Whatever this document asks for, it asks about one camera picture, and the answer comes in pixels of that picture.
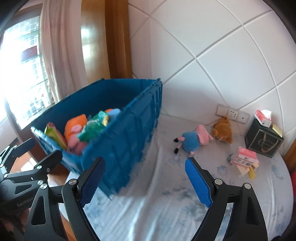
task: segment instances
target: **white curtain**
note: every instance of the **white curtain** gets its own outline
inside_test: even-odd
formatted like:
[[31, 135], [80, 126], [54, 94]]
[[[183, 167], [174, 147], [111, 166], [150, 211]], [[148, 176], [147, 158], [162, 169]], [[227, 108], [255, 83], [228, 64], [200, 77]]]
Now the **white curtain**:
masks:
[[77, 70], [73, 70], [73, 60], [69, 58], [69, 51], [73, 51], [69, 49], [71, 40], [67, 33], [71, 24], [68, 16], [70, 5], [69, 0], [45, 0], [40, 16], [41, 53], [56, 103], [84, 87], [81, 82], [86, 83], [86, 79], [77, 79]]

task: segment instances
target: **white bedsheet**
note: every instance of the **white bedsheet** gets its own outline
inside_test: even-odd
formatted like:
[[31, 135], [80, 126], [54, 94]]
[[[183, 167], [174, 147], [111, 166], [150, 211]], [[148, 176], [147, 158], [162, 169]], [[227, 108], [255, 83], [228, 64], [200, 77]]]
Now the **white bedsheet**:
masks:
[[[198, 197], [185, 173], [184, 162], [189, 156], [183, 150], [176, 155], [173, 139], [191, 131], [196, 123], [161, 115], [144, 161], [131, 174], [131, 181], [118, 195], [107, 198], [99, 189], [84, 211], [101, 241], [191, 240], [201, 224], [207, 208]], [[238, 172], [226, 158], [239, 146], [242, 136], [234, 135], [229, 145], [212, 141], [194, 155], [199, 165], [214, 178], [230, 185], [249, 182], [259, 200], [269, 240], [281, 235], [290, 222], [293, 206], [291, 179], [282, 157], [257, 154], [260, 167], [251, 181]], [[77, 178], [71, 173], [68, 180]], [[216, 240], [223, 239], [230, 213], [228, 204]]]

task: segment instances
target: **wall tile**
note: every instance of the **wall tile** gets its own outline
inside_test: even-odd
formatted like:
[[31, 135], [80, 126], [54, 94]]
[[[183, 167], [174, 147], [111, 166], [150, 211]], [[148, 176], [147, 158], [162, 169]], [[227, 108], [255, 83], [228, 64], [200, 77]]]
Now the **wall tile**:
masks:
[[296, 44], [274, 12], [245, 27], [267, 60], [277, 84], [296, 70]]
[[284, 135], [284, 151], [283, 154], [286, 154], [289, 150], [290, 146], [293, 144], [296, 138], [296, 128], [289, 131], [287, 134]]
[[168, 0], [152, 17], [195, 56], [240, 25], [216, 0]]
[[155, 20], [149, 19], [131, 39], [133, 73], [167, 80], [192, 56]]
[[198, 58], [227, 105], [240, 108], [274, 87], [267, 65], [243, 28]]
[[150, 15], [164, 0], [128, 0], [129, 4]]
[[291, 131], [296, 126], [296, 74], [293, 74], [289, 79], [282, 82], [278, 86], [279, 97], [283, 108], [284, 115], [284, 131]]
[[270, 10], [270, 7], [262, 0], [218, 0], [241, 23], [244, 23], [261, 13]]
[[217, 119], [217, 103], [223, 100], [196, 61], [163, 86], [163, 107], [171, 116], [208, 124]]
[[271, 120], [281, 129], [283, 129], [283, 120], [281, 116], [281, 106], [279, 103], [279, 98], [274, 88], [272, 91], [268, 92], [267, 94], [263, 95], [256, 101], [252, 102], [251, 104], [245, 106], [241, 109], [244, 112], [250, 114], [250, 118], [246, 124], [240, 124], [239, 130], [242, 136], [245, 136], [247, 131], [249, 130], [255, 114], [256, 110], [270, 110], [272, 111]]
[[147, 21], [149, 16], [145, 15], [143, 12], [129, 5], [128, 17], [129, 17], [130, 39], [131, 39], [132, 36], [134, 36], [135, 33], [139, 30], [139, 28]]

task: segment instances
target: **yellow tag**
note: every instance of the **yellow tag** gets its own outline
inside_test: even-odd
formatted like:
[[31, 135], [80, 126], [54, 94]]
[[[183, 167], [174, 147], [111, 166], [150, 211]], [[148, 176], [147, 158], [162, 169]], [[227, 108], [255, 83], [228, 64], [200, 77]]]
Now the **yellow tag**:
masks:
[[253, 169], [253, 167], [249, 167], [249, 168], [250, 168], [250, 171], [248, 172], [249, 177], [250, 177], [251, 180], [254, 180], [255, 177], [256, 177], [256, 174], [254, 172], [254, 169]]
[[280, 136], [283, 137], [283, 131], [276, 125], [272, 124], [272, 129]]

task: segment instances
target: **window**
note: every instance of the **window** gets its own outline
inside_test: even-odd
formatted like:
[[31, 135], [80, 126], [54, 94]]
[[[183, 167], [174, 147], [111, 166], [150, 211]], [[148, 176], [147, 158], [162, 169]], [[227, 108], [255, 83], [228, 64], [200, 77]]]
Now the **window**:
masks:
[[20, 129], [54, 103], [39, 42], [37, 16], [9, 27], [0, 48], [0, 121], [6, 98]]

